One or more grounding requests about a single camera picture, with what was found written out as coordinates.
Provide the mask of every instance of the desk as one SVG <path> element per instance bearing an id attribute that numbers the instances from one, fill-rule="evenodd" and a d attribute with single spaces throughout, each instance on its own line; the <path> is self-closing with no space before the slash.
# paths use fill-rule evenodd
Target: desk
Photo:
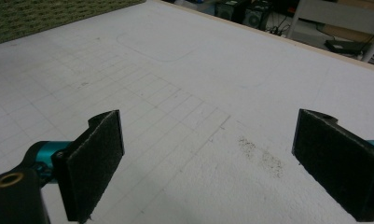
<path id="1" fill-rule="evenodd" d="M 119 109 L 90 223 L 355 223 L 291 154 L 300 108 L 374 139 L 374 66 L 147 1 L 0 45 L 0 173 Z"/>

